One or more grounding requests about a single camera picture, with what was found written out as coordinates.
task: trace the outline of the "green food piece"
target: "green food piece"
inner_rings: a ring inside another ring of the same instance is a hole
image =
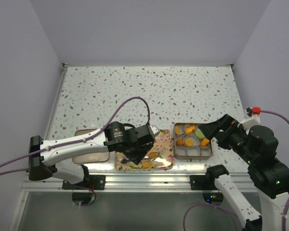
[[[135,166],[133,166],[133,165],[130,165],[130,168],[133,168],[133,169],[142,169],[142,168],[144,168],[144,167],[135,167]]]
[[[161,158],[161,159],[163,158],[163,157],[162,157],[162,154],[159,153],[159,152],[156,153],[156,157]]]
[[[198,139],[203,139],[204,138],[204,135],[199,130],[195,132],[195,135],[197,136]]]

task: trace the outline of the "black bracket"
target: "black bracket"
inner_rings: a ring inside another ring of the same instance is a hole
[[[242,231],[261,231],[261,230],[262,230],[262,217],[253,221],[247,219],[245,227],[242,229]]]
[[[94,190],[104,190],[105,183],[106,183],[106,176],[105,175],[89,175],[89,177],[90,177],[90,182],[92,183]],[[81,189],[75,187],[74,185],[65,183],[65,181],[63,181],[62,189],[64,189],[64,190],[81,190]]]
[[[218,190],[214,185],[211,186],[206,181],[205,175],[191,175],[189,176],[191,183],[191,190]]]
[[[202,196],[204,201],[208,204],[220,205],[223,202],[223,194],[221,192],[203,192]]]

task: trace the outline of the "cable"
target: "cable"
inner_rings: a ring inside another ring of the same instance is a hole
[[[150,109],[149,109],[149,105],[148,105],[148,103],[147,103],[143,98],[141,98],[141,97],[139,97],[139,96],[135,96],[135,97],[131,97],[131,98],[127,99],[126,101],[124,101],[124,102],[117,108],[117,110],[113,113],[113,115],[112,115],[111,118],[107,121],[107,123],[105,124],[105,126],[102,127],[97,133],[95,133],[95,134],[87,137],[86,140],[93,139],[94,137],[96,137],[96,136],[98,136],[99,134],[101,134],[101,133],[108,127],[108,125],[111,123],[111,121],[112,121],[113,118],[116,116],[116,114],[119,112],[119,110],[120,110],[127,102],[129,102],[129,101],[131,101],[131,100],[135,100],[135,99],[142,100],[142,101],[145,103],[145,105],[146,105],[146,107],[147,107],[147,110],[148,110],[148,121],[147,121],[146,124],[149,125],[149,124],[150,124]],[[75,143],[79,143],[79,142],[83,142],[83,140],[75,140],[75,141],[69,141],[69,142],[65,142],[65,143],[59,143],[59,144],[55,144],[55,145],[53,145],[53,146],[49,146],[48,148],[49,148],[49,149],[52,149],[52,148],[57,148],[57,147],[61,147],[61,146],[69,145],[69,144],[75,144]],[[21,159],[24,159],[24,158],[26,158],[26,157],[33,156],[33,155],[42,153],[42,152],[44,152],[44,151],[46,151],[46,148],[43,148],[43,149],[41,149],[41,150],[37,150],[37,151],[35,151],[35,152],[32,152],[32,153],[29,153],[29,154],[26,154],[26,155],[17,157],[17,158],[15,158],[15,159],[9,160],[9,161],[7,161],[7,162],[4,162],[4,163],[0,164],[0,168],[3,167],[3,166],[8,165],[8,164],[10,164],[10,163],[13,163],[13,162],[15,162],[15,161],[17,161],[17,160],[21,160]]]
[[[1,172],[0,176],[5,175],[5,174],[9,174],[9,173],[13,173],[13,172],[22,172],[22,171],[28,171],[29,168],[20,168],[20,169],[15,169],[15,170],[10,170],[10,171],[6,171],[6,172]]]
[[[91,200],[90,200],[89,203],[84,204],[84,205],[80,204],[79,206],[81,206],[81,207],[89,206],[89,205],[92,205],[92,204],[96,201],[97,195],[96,195],[96,193],[95,193],[95,191],[94,191],[93,189],[86,188],[86,187],[81,187],[81,186],[78,186],[78,185],[75,185],[75,184],[71,184],[70,182],[67,182],[67,181],[66,181],[66,183],[69,184],[69,185],[71,185],[71,186],[74,186],[74,187],[76,187],[76,188],[78,188],[78,189],[89,190],[90,192],[93,193],[94,197],[93,197],[93,198],[91,197]]]
[[[261,110],[261,113],[268,113],[268,114],[276,115],[276,116],[284,119],[289,124],[289,119],[287,119],[286,117],[284,117],[280,113],[267,111],[267,110]],[[286,218],[285,218],[285,215],[287,214],[288,209],[289,209],[289,198],[288,198],[288,200],[287,200],[287,202],[285,204],[284,211],[283,211],[283,215],[284,216],[282,218],[282,231],[286,231]]]
[[[235,220],[234,220],[233,217],[232,217],[232,216],[237,217],[237,215],[236,215],[234,212],[232,212],[231,210],[229,210],[229,209],[227,209],[227,208],[223,208],[223,207],[221,207],[221,206],[218,206],[218,205],[211,205],[211,204],[207,204],[207,203],[200,203],[200,204],[197,204],[197,205],[192,205],[192,206],[190,206],[190,207],[187,209],[187,211],[185,212],[184,217],[183,217],[183,230],[184,230],[184,231],[186,231],[186,228],[185,228],[185,219],[186,219],[186,216],[187,216],[188,212],[189,212],[192,208],[197,207],[197,206],[211,206],[211,207],[217,208],[217,209],[219,209],[219,210],[227,213],[227,214],[230,216],[231,220],[233,221],[233,223],[234,223],[234,225],[235,225],[235,230],[239,230],[239,229],[237,228],[237,226],[236,226]]]

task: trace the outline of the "white wall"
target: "white wall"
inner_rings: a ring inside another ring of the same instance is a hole
[[[224,65],[270,0],[31,0],[61,62]]]
[[[234,66],[245,106],[260,106],[289,118],[289,0],[272,0]],[[289,126],[263,114],[279,140],[277,157],[289,166]]]
[[[61,64],[28,0],[0,0],[0,163],[43,135]],[[27,167],[28,159],[2,170]],[[24,173],[0,177],[0,231],[7,230]]]

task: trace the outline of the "red connector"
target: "red connector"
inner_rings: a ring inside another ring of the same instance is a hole
[[[261,108],[259,108],[259,107],[253,107],[252,108],[252,113],[253,114],[259,115],[260,112],[261,112]]]

